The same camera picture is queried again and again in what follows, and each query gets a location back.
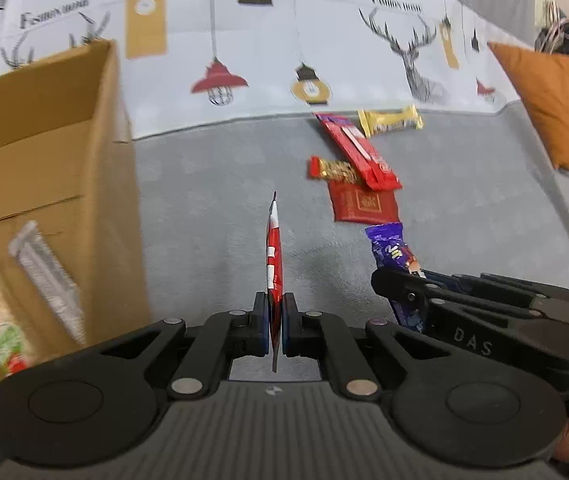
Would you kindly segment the red square packet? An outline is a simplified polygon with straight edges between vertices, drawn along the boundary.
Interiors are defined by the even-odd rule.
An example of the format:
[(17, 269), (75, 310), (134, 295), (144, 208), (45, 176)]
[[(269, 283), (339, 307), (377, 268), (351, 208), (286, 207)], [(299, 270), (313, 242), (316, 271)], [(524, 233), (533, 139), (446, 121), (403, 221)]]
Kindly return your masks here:
[(328, 191), (335, 221), (364, 224), (399, 222), (393, 191), (370, 191), (359, 184), (329, 181)]

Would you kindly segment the orange cushion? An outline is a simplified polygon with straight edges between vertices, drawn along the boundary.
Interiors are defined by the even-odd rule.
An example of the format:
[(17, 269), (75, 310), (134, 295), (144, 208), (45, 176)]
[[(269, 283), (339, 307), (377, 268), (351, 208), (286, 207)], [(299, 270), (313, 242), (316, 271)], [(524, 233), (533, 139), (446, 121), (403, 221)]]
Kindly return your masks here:
[(489, 48), (519, 94), (551, 164), (569, 171), (569, 55), (498, 42)]

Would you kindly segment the brown cardboard box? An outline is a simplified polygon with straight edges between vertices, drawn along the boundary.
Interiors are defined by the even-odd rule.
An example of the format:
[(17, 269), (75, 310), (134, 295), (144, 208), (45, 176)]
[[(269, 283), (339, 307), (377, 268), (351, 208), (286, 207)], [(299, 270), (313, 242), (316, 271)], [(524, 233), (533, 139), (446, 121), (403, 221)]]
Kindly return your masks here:
[(78, 288), (85, 344), (149, 324), (135, 148), (112, 41), (0, 76), (0, 281), (53, 359), (80, 344), (9, 252), (28, 222)]

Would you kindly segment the small red packet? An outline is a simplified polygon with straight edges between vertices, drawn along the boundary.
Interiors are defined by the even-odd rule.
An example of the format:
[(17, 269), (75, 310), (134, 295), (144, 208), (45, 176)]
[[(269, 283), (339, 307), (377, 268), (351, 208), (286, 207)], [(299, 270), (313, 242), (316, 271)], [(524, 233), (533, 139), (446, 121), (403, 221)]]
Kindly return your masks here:
[(272, 194), (266, 233), (266, 280), (269, 301), (269, 331), (272, 348), (271, 368), (278, 370), (278, 354), (282, 325), (283, 263), (277, 193)]

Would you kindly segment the yellow snack bar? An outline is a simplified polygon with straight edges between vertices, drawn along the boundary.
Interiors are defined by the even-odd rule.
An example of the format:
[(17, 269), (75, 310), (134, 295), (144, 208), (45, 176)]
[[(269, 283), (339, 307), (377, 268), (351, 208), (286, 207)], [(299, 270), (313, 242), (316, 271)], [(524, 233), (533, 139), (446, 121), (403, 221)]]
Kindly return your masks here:
[(397, 130), (421, 130), (423, 128), (422, 117), (414, 105), (408, 105), (395, 112), (385, 113), (373, 112), (372, 110), (358, 110), (358, 119), (366, 138)]

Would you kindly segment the clothes pile with hangers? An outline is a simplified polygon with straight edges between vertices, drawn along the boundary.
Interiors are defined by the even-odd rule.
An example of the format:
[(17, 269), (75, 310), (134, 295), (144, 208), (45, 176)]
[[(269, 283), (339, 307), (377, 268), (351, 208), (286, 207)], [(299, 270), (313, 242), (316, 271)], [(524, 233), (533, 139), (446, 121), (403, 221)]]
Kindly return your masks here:
[(536, 51), (569, 55), (569, 16), (555, 0), (535, 0), (534, 26)]

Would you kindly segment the red gold candy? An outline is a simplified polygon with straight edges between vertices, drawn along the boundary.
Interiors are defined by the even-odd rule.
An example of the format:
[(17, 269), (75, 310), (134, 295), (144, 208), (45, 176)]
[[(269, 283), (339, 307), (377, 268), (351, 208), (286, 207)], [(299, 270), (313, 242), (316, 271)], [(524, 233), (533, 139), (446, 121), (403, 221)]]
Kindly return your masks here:
[(328, 160), (312, 156), (307, 163), (309, 177), (317, 180), (347, 182), (359, 184), (362, 182), (358, 172), (349, 162), (341, 160)]

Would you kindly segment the long red snack packet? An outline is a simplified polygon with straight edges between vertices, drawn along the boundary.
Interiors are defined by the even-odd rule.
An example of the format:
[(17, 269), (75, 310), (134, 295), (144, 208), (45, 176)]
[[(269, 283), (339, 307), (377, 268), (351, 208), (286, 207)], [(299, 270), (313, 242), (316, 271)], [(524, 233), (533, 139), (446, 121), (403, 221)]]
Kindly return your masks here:
[(395, 191), (402, 188), (389, 164), (349, 118), (331, 114), (316, 114), (315, 117), (370, 190)]

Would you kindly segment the grey patterned sofa cover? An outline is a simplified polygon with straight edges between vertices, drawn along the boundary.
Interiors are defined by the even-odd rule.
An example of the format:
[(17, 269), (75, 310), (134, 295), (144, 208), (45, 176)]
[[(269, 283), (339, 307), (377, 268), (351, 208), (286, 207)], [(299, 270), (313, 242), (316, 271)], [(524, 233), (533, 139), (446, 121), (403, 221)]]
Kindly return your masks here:
[[(166, 49), (122, 58), (155, 318), (198, 322), (264, 285), (267, 209), (304, 308), (387, 313), (364, 230), (335, 222), (309, 156), (335, 157), (321, 113), (415, 102), (399, 52), (422, 32), (421, 130), (376, 148), (399, 176), (406, 240), (426, 268), (569, 288), (569, 172), (555, 169), (491, 42), (533, 44), (536, 0), (164, 0)], [(79, 44), (125, 44), (150, 0), (0, 0), (0, 75)]]

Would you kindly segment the purple candy packet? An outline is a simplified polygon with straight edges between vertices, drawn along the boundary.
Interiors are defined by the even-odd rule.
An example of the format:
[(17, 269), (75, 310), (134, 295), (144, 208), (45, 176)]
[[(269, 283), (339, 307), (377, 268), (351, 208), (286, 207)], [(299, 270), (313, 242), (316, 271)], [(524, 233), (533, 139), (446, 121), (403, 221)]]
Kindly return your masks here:
[[(420, 263), (404, 240), (403, 223), (389, 222), (368, 226), (365, 234), (370, 240), (371, 251), (379, 269), (391, 269), (400, 274), (411, 274), (417, 278), (425, 278)], [(396, 323), (409, 328), (414, 332), (421, 333), (423, 322), (418, 308), (411, 306), (408, 298), (395, 300), (390, 299)]]

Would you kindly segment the dark brown chocolate bar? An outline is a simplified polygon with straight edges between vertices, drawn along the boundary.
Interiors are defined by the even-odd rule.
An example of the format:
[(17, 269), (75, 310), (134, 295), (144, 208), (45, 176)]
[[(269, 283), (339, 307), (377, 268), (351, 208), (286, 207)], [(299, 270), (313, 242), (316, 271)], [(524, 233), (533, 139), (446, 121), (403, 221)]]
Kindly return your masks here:
[(87, 344), (79, 288), (42, 236), (35, 220), (24, 224), (9, 243), (8, 251), (22, 266), (68, 334), (78, 344)]

